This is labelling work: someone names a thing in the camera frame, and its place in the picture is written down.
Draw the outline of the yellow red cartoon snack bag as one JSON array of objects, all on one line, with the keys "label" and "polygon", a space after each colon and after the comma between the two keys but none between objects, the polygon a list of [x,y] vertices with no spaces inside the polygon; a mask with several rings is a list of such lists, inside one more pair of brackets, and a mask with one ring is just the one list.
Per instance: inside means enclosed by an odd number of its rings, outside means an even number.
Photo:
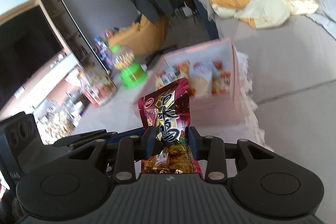
[{"label": "yellow red cartoon snack bag", "polygon": [[213,61],[212,94],[225,94],[230,90],[231,73],[225,71],[221,61]]}]

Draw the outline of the green gumball dispenser toy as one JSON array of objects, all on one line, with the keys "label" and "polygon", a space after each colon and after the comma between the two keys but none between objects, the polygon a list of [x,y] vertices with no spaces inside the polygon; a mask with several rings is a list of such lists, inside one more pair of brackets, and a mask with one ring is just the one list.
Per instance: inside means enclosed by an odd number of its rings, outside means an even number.
[{"label": "green gumball dispenser toy", "polygon": [[120,78],[126,88],[135,88],[147,79],[147,73],[135,61],[134,52],[126,45],[116,44],[112,47],[112,63],[120,71]]}]

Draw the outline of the clear plastic biscuit jar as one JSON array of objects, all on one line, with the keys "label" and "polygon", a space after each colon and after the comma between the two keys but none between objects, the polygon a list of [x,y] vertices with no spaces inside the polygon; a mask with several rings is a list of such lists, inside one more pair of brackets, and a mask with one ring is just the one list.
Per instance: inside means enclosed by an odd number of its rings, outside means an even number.
[{"label": "clear plastic biscuit jar", "polygon": [[82,93],[91,104],[106,104],[117,92],[117,87],[108,73],[94,64],[86,66],[78,75]]}]

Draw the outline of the dark red snack bag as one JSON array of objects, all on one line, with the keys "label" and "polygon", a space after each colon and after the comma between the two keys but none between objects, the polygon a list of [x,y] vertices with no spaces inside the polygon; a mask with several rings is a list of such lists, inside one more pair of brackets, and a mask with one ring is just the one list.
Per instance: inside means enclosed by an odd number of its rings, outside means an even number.
[{"label": "dark red snack bag", "polygon": [[155,139],[163,145],[161,152],[142,161],[141,172],[201,174],[186,136],[191,121],[188,79],[175,80],[141,97],[138,109],[143,127],[158,130]]}]

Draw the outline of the white rice cracker packet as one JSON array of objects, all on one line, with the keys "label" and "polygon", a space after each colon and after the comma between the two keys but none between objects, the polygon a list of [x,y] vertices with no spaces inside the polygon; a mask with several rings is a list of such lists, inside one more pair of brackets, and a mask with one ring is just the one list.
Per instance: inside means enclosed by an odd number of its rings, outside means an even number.
[{"label": "white rice cracker packet", "polygon": [[213,65],[210,61],[194,63],[189,75],[189,90],[192,97],[207,97],[212,94]]}]

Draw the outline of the glass jar of peanuts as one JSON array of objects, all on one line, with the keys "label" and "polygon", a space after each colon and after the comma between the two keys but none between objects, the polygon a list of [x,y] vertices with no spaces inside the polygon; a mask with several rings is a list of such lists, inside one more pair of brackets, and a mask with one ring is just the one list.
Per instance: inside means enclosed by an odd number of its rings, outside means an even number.
[{"label": "glass jar of peanuts", "polygon": [[68,137],[74,130],[72,116],[56,101],[44,99],[33,112],[39,135],[44,145]]}]

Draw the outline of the yellow panda snack bag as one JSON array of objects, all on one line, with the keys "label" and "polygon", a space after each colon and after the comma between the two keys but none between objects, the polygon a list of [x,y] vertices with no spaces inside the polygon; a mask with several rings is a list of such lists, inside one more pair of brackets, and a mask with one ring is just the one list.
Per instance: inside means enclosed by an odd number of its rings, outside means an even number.
[{"label": "yellow panda snack bag", "polygon": [[188,60],[175,64],[164,71],[155,75],[155,89],[158,90],[164,86],[182,79],[189,78],[190,62]]}]

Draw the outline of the orange bean bag chair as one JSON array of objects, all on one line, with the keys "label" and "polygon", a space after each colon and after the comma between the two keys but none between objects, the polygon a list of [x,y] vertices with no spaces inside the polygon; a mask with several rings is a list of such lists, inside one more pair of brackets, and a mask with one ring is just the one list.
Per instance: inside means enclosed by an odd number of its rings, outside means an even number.
[{"label": "orange bean bag chair", "polygon": [[159,50],[167,37],[168,18],[160,16],[159,20],[151,23],[144,15],[139,22],[132,23],[126,29],[114,34],[108,40],[109,49],[115,45],[128,46],[135,56],[146,56]]}]

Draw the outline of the pink gift box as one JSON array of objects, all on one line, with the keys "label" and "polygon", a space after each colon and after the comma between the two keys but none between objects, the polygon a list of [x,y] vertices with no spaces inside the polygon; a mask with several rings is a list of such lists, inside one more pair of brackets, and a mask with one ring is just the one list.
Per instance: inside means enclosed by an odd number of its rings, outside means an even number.
[{"label": "pink gift box", "polygon": [[239,66],[229,38],[212,40],[163,55],[131,103],[139,114],[138,100],[155,91],[157,76],[175,65],[189,64],[190,114],[193,126],[230,126],[243,123]]}]

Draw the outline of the black television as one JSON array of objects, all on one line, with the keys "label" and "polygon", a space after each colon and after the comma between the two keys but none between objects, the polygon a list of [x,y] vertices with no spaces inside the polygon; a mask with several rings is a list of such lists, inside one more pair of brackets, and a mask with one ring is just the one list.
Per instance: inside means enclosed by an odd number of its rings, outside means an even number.
[{"label": "black television", "polygon": [[1,107],[62,49],[39,6],[1,25]]}]

